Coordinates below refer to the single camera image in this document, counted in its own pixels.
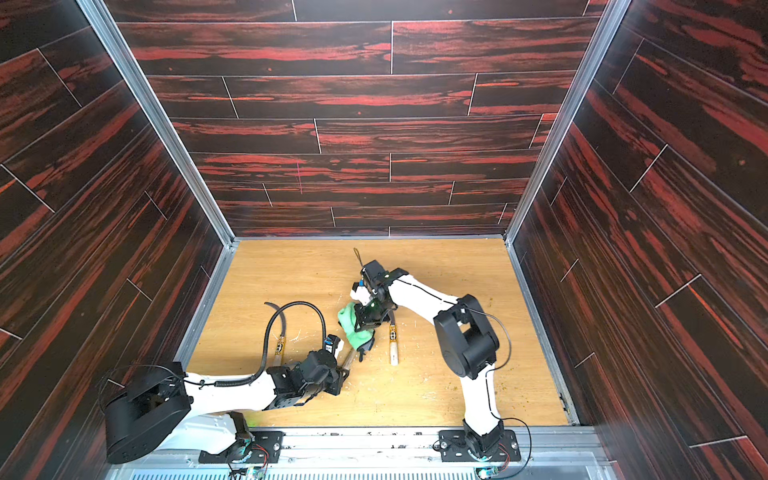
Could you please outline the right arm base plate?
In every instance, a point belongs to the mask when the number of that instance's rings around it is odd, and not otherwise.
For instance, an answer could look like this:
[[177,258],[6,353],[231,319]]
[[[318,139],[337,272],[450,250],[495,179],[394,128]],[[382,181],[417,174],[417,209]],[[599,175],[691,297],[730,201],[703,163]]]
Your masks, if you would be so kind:
[[442,462],[519,462],[522,458],[516,434],[511,430],[485,436],[464,429],[440,430],[432,448]]

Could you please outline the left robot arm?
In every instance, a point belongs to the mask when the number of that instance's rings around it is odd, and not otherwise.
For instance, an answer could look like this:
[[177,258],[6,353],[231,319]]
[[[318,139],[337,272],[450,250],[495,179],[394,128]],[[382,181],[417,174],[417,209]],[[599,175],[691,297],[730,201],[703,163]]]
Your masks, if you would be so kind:
[[349,370],[326,349],[258,376],[203,376],[181,364],[152,365],[104,407],[106,458],[124,464],[156,450],[220,454],[250,439],[244,411],[302,406],[341,393]]

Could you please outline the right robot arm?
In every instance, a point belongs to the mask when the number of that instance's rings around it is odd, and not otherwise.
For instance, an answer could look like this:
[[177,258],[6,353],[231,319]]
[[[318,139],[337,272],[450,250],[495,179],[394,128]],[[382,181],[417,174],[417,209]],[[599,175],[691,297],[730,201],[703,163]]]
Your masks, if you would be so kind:
[[387,271],[377,261],[362,266],[361,279],[351,287],[350,297],[353,302],[338,318],[357,350],[369,347],[374,330],[390,323],[400,307],[433,325],[443,360],[461,380],[465,444],[477,459],[494,455],[505,433],[490,391],[500,342],[478,300],[472,295],[441,293],[407,271]]

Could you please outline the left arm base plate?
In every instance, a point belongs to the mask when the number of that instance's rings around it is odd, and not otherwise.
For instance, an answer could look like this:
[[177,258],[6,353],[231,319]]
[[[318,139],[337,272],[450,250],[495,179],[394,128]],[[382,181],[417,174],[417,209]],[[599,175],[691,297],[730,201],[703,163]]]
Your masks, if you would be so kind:
[[251,430],[251,438],[236,440],[218,454],[201,451],[201,464],[271,465],[279,461],[285,433],[280,430]]

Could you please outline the green and black rag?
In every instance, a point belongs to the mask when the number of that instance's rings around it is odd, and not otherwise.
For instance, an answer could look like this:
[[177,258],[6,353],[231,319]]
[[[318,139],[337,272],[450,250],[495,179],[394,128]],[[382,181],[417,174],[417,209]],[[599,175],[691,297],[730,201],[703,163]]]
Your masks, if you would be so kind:
[[371,330],[356,329],[357,316],[356,303],[350,302],[338,312],[338,322],[347,338],[351,348],[358,354],[359,361],[362,362],[365,355],[372,349],[375,343],[374,332]]

